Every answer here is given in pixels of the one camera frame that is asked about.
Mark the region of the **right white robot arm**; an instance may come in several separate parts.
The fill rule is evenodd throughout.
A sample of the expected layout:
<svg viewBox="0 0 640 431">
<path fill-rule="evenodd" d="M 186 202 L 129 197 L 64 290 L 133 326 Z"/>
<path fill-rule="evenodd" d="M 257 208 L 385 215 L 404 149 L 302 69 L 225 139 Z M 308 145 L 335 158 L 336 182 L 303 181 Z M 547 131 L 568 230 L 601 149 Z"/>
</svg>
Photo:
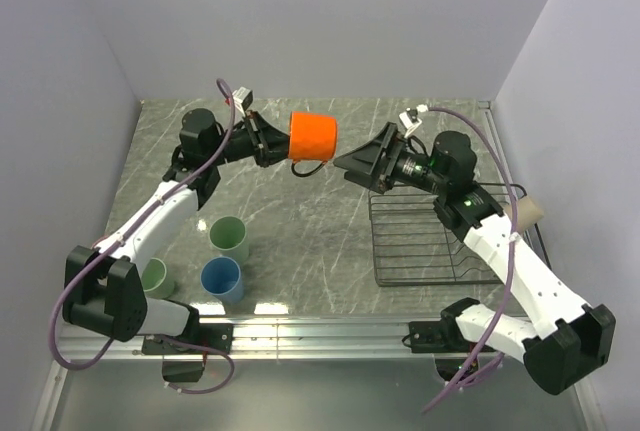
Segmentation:
<svg viewBox="0 0 640 431">
<path fill-rule="evenodd" d="M 486 344 L 522 362 L 542 390 L 558 395 L 607 363 L 616 319 L 568 288 L 529 247 L 476 181 L 476 163 L 466 134 L 441 132 L 431 153 L 415 153 L 392 123 L 334 160 L 346 180 L 376 193 L 401 183 L 434 195 L 440 223 L 484 261 L 527 316 L 512 318 L 465 298 L 443 311 L 442 342 L 457 351 Z"/>
</svg>

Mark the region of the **beige plastic cup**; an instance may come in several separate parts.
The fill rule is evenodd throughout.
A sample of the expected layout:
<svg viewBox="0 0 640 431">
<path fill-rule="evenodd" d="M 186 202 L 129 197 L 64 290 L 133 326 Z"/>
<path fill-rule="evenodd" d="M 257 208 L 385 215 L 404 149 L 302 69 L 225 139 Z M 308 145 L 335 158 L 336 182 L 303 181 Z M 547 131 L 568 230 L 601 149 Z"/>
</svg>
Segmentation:
<svg viewBox="0 0 640 431">
<path fill-rule="evenodd" d="M 543 209 L 531 196 L 518 199 L 515 207 L 505 204 L 503 210 L 511 221 L 511 232 L 519 234 L 532 228 L 545 216 Z"/>
</svg>

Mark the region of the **orange mug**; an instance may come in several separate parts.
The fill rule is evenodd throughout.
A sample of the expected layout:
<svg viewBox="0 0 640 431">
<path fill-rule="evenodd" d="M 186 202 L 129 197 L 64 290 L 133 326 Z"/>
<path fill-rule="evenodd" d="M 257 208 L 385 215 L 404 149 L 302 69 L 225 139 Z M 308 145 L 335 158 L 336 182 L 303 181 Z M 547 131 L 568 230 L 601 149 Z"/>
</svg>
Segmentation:
<svg viewBox="0 0 640 431">
<path fill-rule="evenodd" d="M 335 155 L 338 140 L 337 120 L 328 115 L 310 112 L 292 112 L 289 120 L 289 150 L 291 172 L 298 178 L 307 178 L 319 172 Z M 302 161 L 318 161 L 308 172 L 298 172 Z"/>
</svg>

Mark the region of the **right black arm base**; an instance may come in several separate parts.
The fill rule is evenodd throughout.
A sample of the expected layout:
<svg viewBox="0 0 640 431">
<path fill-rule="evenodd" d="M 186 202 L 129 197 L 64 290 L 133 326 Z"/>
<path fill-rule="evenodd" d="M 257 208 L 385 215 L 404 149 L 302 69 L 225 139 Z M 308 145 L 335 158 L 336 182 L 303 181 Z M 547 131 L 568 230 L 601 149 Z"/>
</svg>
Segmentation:
<svg viewBox="0 0 640 431">
<path fill-rule="evenodd" d="M 412 321 L 408 329 L 401 343 L 412 354 L 432 354 L 436 373 L 444 382 L 454 377 L 475 346 L 444 321 Z"/>
</svg>

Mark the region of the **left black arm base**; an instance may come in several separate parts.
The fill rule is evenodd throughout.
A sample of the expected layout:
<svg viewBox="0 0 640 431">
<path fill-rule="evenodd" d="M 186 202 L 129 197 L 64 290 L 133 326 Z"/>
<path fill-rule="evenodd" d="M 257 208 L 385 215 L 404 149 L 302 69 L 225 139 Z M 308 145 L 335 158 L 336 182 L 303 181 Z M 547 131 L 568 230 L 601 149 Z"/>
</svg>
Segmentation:
<svg viewBox="0 0 640 431">
<path fill-rule="evenodd" d="M 204 395 L 224 388 L 235 374 L 230 356 L 234 325 L 230 323 L 200 324 L 190 336 L 144 336 L 141 355 L 162 359 L 161 376 L 167 388 L 186 395 Z M 205 370 L 214 358 L 228 365 L 224 378 L 205 387 Z"/>
</svg>

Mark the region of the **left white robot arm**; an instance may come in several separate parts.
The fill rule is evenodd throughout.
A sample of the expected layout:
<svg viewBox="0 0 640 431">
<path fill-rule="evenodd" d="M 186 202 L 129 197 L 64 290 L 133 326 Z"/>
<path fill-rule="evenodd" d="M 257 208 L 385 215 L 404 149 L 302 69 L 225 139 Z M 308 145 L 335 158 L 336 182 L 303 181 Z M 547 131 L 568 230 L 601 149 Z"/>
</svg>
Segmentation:
<svg viewBox="0 0 640 431">
<path fill-rule="evenodd" d="M 65 322 L 126 342 L 138 335 L 165 335 L 177 352 L 201 341 L 199 312 L 169 299 L 148 297 L 141 274 L 158 249 L 211 198 L 220 166 L 245 158 L 261 167 L 285 160 L 288 134 L 250 111 L 222 129 L 204 108 L 182 119 L 171 165 L 149 201 L 96 248 L 76 247 L 67 257 Z"/>
</svg>

